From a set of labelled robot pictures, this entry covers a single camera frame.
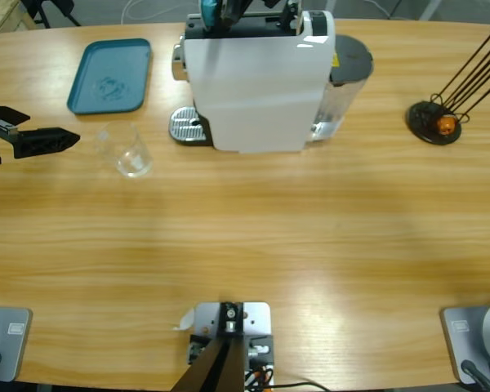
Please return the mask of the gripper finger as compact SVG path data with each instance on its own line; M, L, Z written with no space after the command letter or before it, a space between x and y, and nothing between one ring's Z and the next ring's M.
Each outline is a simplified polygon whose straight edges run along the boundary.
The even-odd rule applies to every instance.
M219 21L221 25L235 25L250 6L250 0L220 1Z
M29 120L29 115L10 107L0 105L0 120L10 124L21 124Z
M12 143L14 158L28 158L65 151L80 140L80 135L61 127L20 131Z

